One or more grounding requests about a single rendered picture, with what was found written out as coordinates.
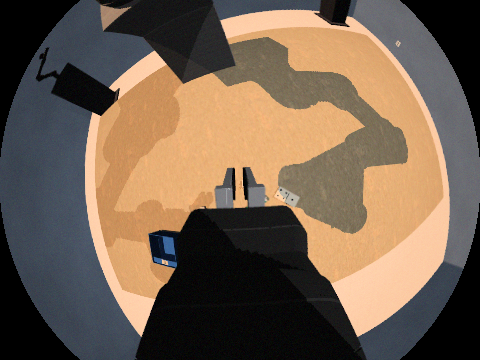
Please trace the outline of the blue rack of bins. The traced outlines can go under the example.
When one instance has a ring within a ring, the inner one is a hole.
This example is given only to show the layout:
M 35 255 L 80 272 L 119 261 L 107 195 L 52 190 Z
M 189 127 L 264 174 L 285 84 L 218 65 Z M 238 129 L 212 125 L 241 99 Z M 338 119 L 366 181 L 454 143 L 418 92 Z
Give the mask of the blue rack of bins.
M 156 231 L 148 235 L 153 263 L 176 268 L 179 263 L 177 251 L 177 236 L 179 233 Z

